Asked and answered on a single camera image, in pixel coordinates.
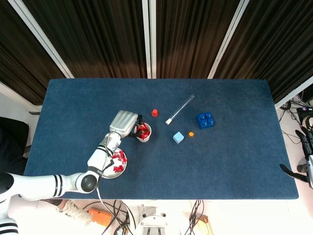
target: blue lego block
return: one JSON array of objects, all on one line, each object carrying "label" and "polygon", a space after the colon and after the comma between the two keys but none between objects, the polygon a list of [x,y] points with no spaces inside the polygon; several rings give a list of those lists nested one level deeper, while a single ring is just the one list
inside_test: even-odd
[{"label": "blue lego block", "polygon": [[197,116],[197,123],[200,129],[205,129],[214,125],[214,118],[210,112],[199,114]]},{"label": "blue lego block", "polygon": [[175,135],[173,135],[173,139],[176,143],[180,143],[184,139],[184,136],[178,131]]}]

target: light blue cube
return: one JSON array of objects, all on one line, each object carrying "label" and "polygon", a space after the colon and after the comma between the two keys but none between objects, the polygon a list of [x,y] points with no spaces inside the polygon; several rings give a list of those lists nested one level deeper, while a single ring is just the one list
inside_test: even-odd
[{"label": "light blue cube", "polygon": [[184,139],[184,136],[178,131],[175,135],[173,135],[173,139],[176,143],[180,143]]}]

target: black curtain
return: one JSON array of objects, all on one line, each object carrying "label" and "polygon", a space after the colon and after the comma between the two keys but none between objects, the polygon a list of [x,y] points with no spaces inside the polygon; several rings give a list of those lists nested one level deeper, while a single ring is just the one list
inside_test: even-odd
[{"label": "black curtain", "polygon": [[207,78],[239,0],[157,0],[157,78]]},{"label": "black curtain", "polygon": [[0,22],[0,81],[42,104],[49,80],[63,74],[6,0],[0,1]]},{"label": "black curtain", "polygon": [[214,78],[266,79],[275,102],[313,75],[313,1],[251,0]]},{"label": "black curtain", "polygon": [[75,77],[147,77],[141,0],[23,2]]}]

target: white cup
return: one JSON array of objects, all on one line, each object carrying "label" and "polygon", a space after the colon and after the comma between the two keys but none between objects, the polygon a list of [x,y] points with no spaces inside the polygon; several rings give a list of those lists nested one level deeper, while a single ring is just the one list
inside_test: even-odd
[{"label": "white cup", "polygon": [[138,139],[140,142],[143,142],[143,143],[148,142],[148,140],[150,139],[150,135],[151,135],[151,133],[152,133],[151,126],[148,125],[148,124],[146,124],[146,123],[145,123],[145,125],[146,125],[146,127],[148,128],[150,134],[149,134],[144,140],[141,139],[141,138],[139,138],[139,137],[137,137],[137,139]]}]

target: test tube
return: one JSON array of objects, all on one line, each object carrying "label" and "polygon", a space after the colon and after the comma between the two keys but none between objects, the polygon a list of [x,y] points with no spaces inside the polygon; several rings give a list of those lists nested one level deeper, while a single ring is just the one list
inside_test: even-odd
[{"label": "test tube", "polygon": [[189,96],[189,98],[186,100],[186,102],[184,102],[184,104],[182,106],[180,106],[174,113],[173,115],[166,120],[166,124],[169,125],[171,124],[171,122],[174,120],[174,118],[193,100],[193,98],[195,97],[194,94],[192,94],[191,96]]}]

